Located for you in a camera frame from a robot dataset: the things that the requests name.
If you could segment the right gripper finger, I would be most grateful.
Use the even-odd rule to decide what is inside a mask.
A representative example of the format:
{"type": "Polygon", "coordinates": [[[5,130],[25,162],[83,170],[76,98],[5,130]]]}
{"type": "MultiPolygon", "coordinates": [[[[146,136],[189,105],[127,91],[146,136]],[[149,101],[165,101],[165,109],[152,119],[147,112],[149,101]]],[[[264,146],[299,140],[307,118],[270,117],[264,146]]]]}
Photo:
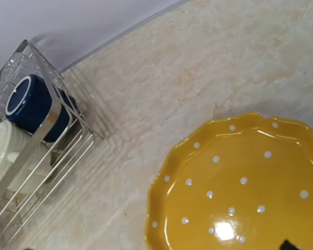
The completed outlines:
{"type": "Polygon", "coordinates": [[[288,240],[285,240],[281,245],[280,245],[280,250],[300,250],[299,247],[293,245],[291,242],[288,240]]]}

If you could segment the yellow dotted plate front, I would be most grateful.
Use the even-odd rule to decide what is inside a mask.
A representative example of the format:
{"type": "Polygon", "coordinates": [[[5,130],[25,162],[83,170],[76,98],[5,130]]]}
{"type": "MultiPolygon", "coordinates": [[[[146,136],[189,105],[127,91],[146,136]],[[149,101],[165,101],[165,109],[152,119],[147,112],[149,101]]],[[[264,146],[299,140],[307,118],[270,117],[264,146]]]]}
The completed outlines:
{"type": "Polygon", "coordinates": [[[175,145],[147,198],[148,249],[313,249],[313,130],[256,112],[175,145]]]}

